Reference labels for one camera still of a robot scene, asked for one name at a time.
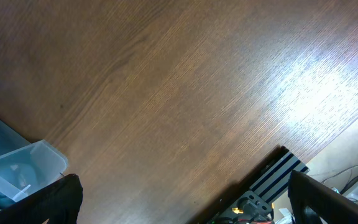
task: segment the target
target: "translucent blue plastic bin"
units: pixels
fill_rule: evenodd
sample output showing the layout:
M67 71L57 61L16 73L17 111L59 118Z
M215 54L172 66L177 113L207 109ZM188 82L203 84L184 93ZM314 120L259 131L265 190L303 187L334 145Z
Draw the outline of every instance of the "translucent blue plastic bin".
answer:
M67 158L42 140L30 144L0 121L0 192L18 202L56 181Z

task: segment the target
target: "white plastic object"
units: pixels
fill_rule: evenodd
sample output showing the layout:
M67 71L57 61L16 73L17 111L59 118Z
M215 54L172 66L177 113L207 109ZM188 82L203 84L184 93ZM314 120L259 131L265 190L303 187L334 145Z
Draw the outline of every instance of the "white plastic object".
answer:
M0 121L0 192L18 202L56 181L67 158L42 140L30 144Z

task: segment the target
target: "wooden table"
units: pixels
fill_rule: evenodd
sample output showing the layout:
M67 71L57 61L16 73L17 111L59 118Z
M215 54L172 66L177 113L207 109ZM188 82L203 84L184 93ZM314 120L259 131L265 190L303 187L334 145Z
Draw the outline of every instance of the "wooden table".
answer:
M0 1L0 118L67 156L79 223L186 223L357 117L358 1Z

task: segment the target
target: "cable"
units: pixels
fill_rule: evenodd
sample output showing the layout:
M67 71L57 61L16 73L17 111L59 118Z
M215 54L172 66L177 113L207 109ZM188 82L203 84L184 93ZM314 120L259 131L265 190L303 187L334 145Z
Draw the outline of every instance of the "cable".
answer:
M355 182L355 180L358 180L358 175L355 176L351 181L349 181L348 183L346 183L345 187L341 190L341 194L344 194L347 190L349 190L349 186L354 184L353 182Z
M349 169L353 169L353 168L355 168L355 167L358 167L358 165L355 165L355 166L352 166L352 167L346 168L346 169L344 169L344 170L340 171L339 173L337 173L337 174L333 175L332 177L328 177L327 179L324 179L323 181L321 181L321 183L322 183L322 184L324 184L327 180L329 180L329 179L331 179L331 178L334 178L334 177L337 177L337 176L341 175L342 173L344 173L344 172L348 171Z

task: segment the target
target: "brown wooden surface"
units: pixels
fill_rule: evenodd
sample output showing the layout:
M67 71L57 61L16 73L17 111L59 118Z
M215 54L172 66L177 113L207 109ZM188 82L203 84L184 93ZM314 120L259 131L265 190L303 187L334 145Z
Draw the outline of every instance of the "brown wooden surface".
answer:
M0 1L0 118L67 156L79 223L185 223L357 117L358 1Z

